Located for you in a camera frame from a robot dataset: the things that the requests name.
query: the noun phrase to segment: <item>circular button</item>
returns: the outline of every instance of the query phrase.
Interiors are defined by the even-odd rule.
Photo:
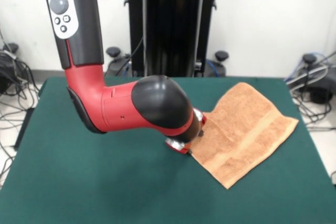
[[[61,23],[60,18],[55,18],[55,24],[56,24],[56,25],[59,25],[60,23]]]
[[[68,0],[50,0],[50,9],[56,14],[63,14],[69,8]]]
[[[70,18],[69,15],[65,15],[65,16],[63,17],[63,21],[64,21],[65,23],[70,22],[70,20],[71,20],[71,18]]]
[[[61,31],[62,31],[63,33],[65,33],[67,30],[68,30],[68,29],[67,29],[66,26],[61,26]]]

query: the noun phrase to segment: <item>red casing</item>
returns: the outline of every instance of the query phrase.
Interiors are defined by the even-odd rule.
[[[188,122],[178,129],[165,129],[151,124],[133,105],[131,92],[136,82],[107,87],[102,65],[74,66],[68,40],[66,44],[71,64],[71,67],[65,70],[69,88],[80,98],[92,123],[100,131],[147,127],[166,136],[177,136],[191,125],[193,112]]]

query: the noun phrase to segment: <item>brown towel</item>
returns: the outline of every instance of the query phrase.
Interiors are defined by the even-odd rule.
[[[204,136],[193,142],[192,155],[226,189],[269,157],[298,124],[246,83],[230,89],[205,115]]]

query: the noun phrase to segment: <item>black stand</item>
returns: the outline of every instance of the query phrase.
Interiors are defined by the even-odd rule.
[[[134,76],[204,73],[215,0],[128,0]]]

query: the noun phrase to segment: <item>black knob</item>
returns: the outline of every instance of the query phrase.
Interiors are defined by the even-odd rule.
[[[226,51],[218,51],[215,53],[216,59],[220,62],[225,61],[229,58],[229,54]]]
[[[118,47],[109,47],[106,50],[106,53],[111,56],[112,58],[115,58],[117,56],[119,56],[120,54],[120,49]]]
[[[307,65],[312,65],[317,60],[317,57],[313,54],[305,54],[302,58]]]

